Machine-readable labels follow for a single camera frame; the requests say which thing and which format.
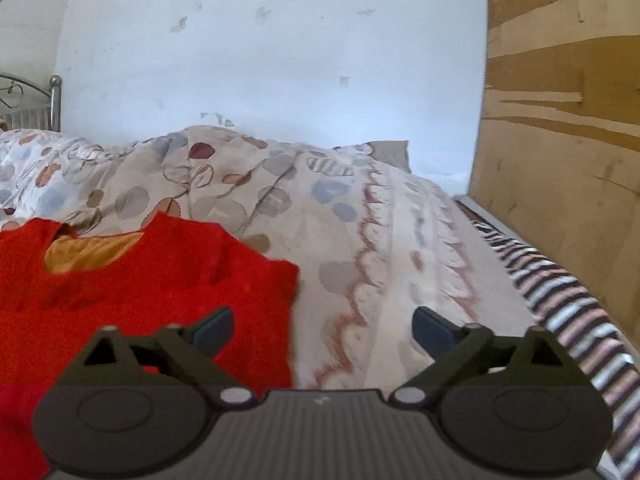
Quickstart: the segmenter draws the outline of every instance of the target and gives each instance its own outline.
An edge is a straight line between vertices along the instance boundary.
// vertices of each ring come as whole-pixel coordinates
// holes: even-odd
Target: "white wall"
[[[0,72],[49,87],[67,1],[0,0]]]
[[[485,41],[486,0],[70,0],[63,130],[115,144],[219,113],[324,147],[409,139],[414,173],[464,192]]]

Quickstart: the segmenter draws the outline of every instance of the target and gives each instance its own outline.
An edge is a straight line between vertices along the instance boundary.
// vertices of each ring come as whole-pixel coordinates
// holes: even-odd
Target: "metal headboard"
[[[6,113],[0,112],[0,119],[4,119],[10,130],[18,128],[37,128],[39,130],[60,131],[60,113],[62,106],[62,78],[53,75],[49,79],[49,89],[45,89],[33,81],[23,77],[0,72],[0,82],[9,82],[22,85],[44,95],[48,99],[48,105],[30,108],[28,110],[16,110]]]

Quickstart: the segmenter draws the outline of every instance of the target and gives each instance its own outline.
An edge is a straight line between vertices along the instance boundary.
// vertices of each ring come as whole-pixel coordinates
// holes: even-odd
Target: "wooden panel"
[[[640,0],[489,0],[470,195],[640,344]]]

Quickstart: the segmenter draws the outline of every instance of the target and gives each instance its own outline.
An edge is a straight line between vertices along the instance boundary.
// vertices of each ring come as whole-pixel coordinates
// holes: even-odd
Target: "red sweater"
[[[291,386],[289,314],[298,268],[271,261],[218,224],[158,213],[107,266],[50,274],[47,248],[61,224],[33,219],[0,232],[0,470],[35,480],[47,465],[31,436],[33,410],[104,325],[126,335],[191,324],[228,305],[231,342],[215,359],[257,394]]]

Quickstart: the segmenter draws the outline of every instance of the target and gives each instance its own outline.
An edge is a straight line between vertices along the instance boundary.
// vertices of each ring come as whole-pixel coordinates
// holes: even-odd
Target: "wall stain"
[[[186,26],[187,26],[187,17],[183,16],[180,18],[177,25],[174,25],[171,28],[171,32],[182,32]]]
[[[255,19],[259,23],[265,22],[271,14],[271,9],[266,9],[265,7],[258,7],[255,9]]]

